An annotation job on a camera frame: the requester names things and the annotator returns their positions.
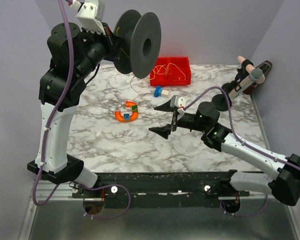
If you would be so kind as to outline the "dark grey perforated spool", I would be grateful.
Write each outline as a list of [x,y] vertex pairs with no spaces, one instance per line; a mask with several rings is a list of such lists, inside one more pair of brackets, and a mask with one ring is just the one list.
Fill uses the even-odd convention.
[[147,77],[159,57],[162,29],[158,16],[153,12],[141,15],[137,10],[124,12],[117,21],[114,34],[122,37],[119,59],[114,66],[121,74],[139,79]]

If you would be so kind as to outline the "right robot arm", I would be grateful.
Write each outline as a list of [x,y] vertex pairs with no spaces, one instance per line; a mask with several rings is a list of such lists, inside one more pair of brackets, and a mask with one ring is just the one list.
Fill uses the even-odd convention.
[[212,102],[204,101],[196,113],[186,113],[182,105],[175,106],[179,100],[171,100],[154,110],[172,112],[170,124],[151,127],[149,130],[168,139],[178,127],[202,133],[201,140],[210,149],[235,156],[258,168],[260,173],[237,171],[229,180],[237,191],[252,191],[274,196],[287,206],[295,206],[300,199],[300,156],[286,156],[262,148],[245,140],[218,122],[220,112]]

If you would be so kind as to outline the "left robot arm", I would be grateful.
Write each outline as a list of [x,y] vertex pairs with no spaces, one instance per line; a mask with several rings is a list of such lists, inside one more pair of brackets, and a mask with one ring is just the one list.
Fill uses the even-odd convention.
[[148,76],[158,59],[161,23],[151,13],[132,21],[118,21],[114,30],[102,23],[104,32],[91,33],[75,23],[56,25],[47,40],[51,53],[49,70],[40,79],[40,147],[27,169],[55,185],[75,182],[93,188],[98,176],[84,162],[67,153],[70,125],[86,88],[86,77],[101,61],[113,62],[122,74]]

